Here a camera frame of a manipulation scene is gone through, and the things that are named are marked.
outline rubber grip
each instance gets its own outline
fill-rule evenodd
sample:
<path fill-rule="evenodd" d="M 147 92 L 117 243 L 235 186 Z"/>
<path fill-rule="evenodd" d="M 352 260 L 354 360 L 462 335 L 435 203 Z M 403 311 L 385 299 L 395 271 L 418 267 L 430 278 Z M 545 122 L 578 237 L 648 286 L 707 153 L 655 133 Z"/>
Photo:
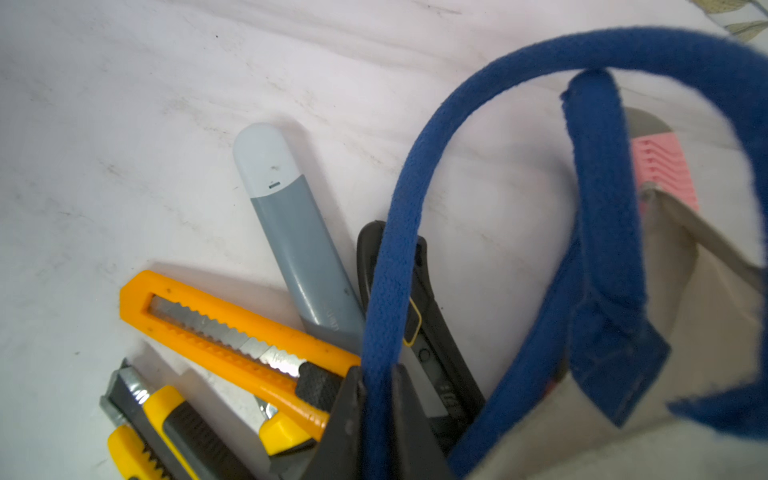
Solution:
<path fill-rule="evenodd" d="M 189 402 L 170 413 L 163 422 L 163 432 L 200 480 L 254 480 Z"/>

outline leaf pattern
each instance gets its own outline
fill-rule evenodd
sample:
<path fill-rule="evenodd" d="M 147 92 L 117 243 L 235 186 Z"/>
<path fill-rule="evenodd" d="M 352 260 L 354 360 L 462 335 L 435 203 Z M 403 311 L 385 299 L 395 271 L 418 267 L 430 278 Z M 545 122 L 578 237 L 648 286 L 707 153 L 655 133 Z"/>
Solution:
<path fill-rule="evenodd" d="M 742 8 L 750 3 L 750 0 L 693 0 L 693 2 L 706 13 L 726 13 Z"/>
<path fill-rule="evenodd" d="M 758 20 L 757 22 L 732 23 L 731 25 L 726 25 L 725 28 L 736 38 L 747 43 L 755 38 L 757 34 L 768 28 L 768 22 Z"/>

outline yellow utility knife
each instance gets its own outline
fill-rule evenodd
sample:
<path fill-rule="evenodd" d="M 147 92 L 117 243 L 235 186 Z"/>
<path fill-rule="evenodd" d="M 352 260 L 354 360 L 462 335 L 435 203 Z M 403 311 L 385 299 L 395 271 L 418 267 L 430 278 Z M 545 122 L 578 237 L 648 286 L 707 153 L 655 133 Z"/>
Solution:
<path fill-rule="evenodd" d="M 117 426 L 107 445 L 127 480 L 254 480 L 173 386 L 153 391 L 125 361 L 100 406 Z"/>

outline box cutter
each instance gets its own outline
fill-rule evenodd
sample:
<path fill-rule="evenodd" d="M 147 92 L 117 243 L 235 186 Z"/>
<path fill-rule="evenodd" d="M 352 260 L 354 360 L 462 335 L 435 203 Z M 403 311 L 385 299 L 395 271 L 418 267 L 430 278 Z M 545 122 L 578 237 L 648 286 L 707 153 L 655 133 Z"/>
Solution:
<path fill-rule="evenodd" d="M 260 430 L 270 455 L 296 445 L 301 432 L 320 440 L 343 378 L 360 364 L 352 353 L 150 271 L 121 289 L 120 317 L 275 406 Z M 270 433 L 280 440 L 265 441 Z"/>
<path fill-rule="evenodd" d="M 254 480 L 172 386 L 155 391 L 126 360 L 99 406 L 114 423 L 107 447 L 130 480 Z"/>

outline white cap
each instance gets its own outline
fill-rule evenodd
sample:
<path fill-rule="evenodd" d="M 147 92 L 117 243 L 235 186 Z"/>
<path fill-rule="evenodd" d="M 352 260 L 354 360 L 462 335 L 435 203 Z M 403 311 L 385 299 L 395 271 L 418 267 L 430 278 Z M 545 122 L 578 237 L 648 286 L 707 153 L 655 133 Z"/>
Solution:
<path fill-rule="evenodd" d="M 283 134 L 270 124 L 253 124 L 235 138 L 237 170 L 251 198 L 265 197 L 301 176 Z"/>

